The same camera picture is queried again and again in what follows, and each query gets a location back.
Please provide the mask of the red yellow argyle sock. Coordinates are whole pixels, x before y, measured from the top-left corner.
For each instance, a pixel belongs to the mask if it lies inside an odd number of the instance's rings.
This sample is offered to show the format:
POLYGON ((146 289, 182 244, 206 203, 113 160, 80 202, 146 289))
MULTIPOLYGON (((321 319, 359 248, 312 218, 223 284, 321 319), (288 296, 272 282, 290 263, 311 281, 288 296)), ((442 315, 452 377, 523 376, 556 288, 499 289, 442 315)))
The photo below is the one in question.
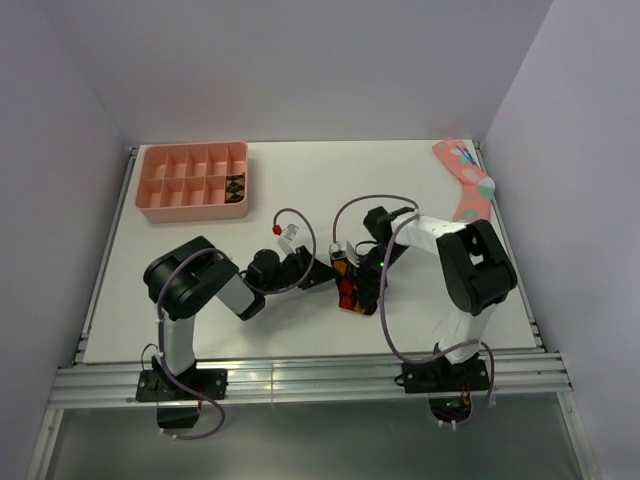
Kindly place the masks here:
POLYGON ((354 266, 346 258, 332 259, 338 290, 338 306, 366 316, 378 308, 379 278, 373 278, 361 267, 354 266))

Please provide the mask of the brown tan argyle sock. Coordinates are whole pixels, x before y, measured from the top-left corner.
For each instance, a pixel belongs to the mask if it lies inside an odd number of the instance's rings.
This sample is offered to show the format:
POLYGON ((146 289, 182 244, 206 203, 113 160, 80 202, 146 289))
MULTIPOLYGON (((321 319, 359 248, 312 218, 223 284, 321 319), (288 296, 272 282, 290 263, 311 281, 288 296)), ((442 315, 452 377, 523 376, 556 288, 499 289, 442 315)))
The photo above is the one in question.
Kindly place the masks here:
POLYGON ((238 204, 246 196, 246 175, 244 173, 225 177, 224 200, 226 204, 238 204))

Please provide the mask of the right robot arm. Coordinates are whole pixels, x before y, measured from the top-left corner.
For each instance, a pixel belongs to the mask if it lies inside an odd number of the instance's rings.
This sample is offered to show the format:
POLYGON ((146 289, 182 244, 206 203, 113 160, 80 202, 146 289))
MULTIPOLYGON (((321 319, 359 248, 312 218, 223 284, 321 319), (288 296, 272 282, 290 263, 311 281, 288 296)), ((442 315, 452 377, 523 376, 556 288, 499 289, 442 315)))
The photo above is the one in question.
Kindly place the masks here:
POLYGON ((457 388, 468 374, 465 363, 487 347, 482 337, 493 312, 517 286, 496 231, 485 219, 445 221, 409 207, 392 212, 376 207, 367 212, 363 225, 376 246, 359 258, 353 277, 358 300, 380 315, 385 341, 398 359, 413 365, 437 361, 432 368, 435 383, 446 390, 457 388), (424 359, 410 359, 396 348, 386 320, 388 269, 410 248, 438 258, 451 303, 447 330, 424 359))

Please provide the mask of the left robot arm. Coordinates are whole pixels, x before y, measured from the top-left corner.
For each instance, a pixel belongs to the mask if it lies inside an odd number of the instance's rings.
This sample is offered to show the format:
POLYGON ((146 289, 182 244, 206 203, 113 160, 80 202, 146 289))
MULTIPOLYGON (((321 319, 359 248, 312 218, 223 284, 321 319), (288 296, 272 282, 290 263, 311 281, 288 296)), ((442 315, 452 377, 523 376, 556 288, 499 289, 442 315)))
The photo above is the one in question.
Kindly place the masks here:
POLYGON ((304 246, 284 258, 262 249, 245 272, 203 236, 156 259, 145 270, 143 282, 161 315, 159 351, 152 358, 153 372, 140 377, 136 399, 195 400, 201 394, 224 397, 222 375, 200 372, 193 349, 195 316, 212 299, 245 321, 264 308, 268 295, 288 287, 307 290, 336 278, 337 271, 304 246))

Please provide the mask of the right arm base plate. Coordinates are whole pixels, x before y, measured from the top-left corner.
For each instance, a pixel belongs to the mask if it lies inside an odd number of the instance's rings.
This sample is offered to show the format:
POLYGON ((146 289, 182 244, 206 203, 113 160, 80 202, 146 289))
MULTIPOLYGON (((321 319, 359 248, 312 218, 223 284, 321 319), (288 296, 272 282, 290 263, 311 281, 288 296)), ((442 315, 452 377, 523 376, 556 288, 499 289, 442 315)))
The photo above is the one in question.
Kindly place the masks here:
POLYGON ((425 364, 401 365, 401 373, 394 383, 406 394, 485 391, 490 386, 490 376, 485 361, 478 355, 451 364, 445 357, 425 364))

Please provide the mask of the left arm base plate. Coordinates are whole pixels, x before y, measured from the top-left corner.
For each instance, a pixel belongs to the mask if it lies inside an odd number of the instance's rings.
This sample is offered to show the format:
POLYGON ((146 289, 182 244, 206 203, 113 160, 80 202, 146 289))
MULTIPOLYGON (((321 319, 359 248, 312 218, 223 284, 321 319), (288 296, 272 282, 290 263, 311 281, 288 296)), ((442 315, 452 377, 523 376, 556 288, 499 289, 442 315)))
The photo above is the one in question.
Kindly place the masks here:
POLYGON ((140 403, 203 400, 205 397, 222 400, 226 395, 226 369, 196 369, 176 378, 177 385, 160 369, 140 373, 135 400, 140 403))

